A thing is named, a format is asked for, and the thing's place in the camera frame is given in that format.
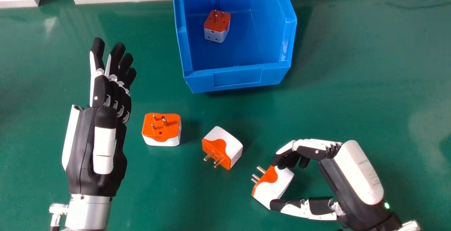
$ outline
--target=plug pin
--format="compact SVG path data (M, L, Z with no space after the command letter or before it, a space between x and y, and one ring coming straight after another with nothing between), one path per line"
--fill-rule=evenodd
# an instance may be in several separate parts
M252 174L252 178L254 178L254 179L257 180L257 181L260 180L260 178L259 178L257 175L255 175L255 174Z
M219 167L219 165L221 164L221 162L222 162L222 158L219 158L219 159L215 160L215 162L213 162L213 164L215 165L214 168Z
M266 173L266 170L264 170L262 167L258 166L257 170L260 171L262 174Z
M205 158L203 159L203 161L206 162L208 159L211 158L211 156L213 156L213 152L207 154L207 155L205 156Z

